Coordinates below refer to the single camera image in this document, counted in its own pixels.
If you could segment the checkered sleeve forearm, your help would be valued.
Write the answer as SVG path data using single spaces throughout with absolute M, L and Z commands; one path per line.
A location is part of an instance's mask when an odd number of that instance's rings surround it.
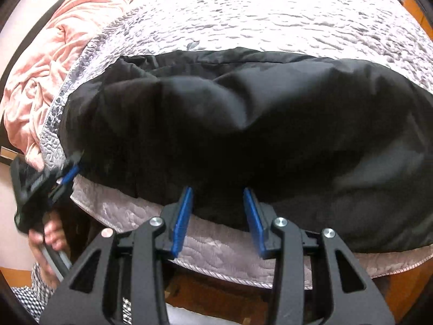
M 40 265 L 35 263 L 31 271 L 31 285 L 23 287 L 12 287 L 12 292 L 24 306 L 32 318 L 39 323 L 40 316 L 48 301 L 53 296 L 55 289 L 49 287 L 42 279 Z

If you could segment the person's left hand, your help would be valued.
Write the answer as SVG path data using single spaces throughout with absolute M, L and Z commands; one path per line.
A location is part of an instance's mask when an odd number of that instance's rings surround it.
M 53 250 L 65 252 L 70 257 L 70 247 L 67 243 L 63 223 L 57 211 L 50 212 L 47 222 L 44 225 L 43 233 L 36 230 L 30 230 L 29 248 L 34 255 L 35 261 L 40 266 L 40 276 L 49 288 L 55 289 L 60 281 L 58 280 L 53 268 L 49 265 L 44 254 L 42 253 L 42 245 L 47 245 Z

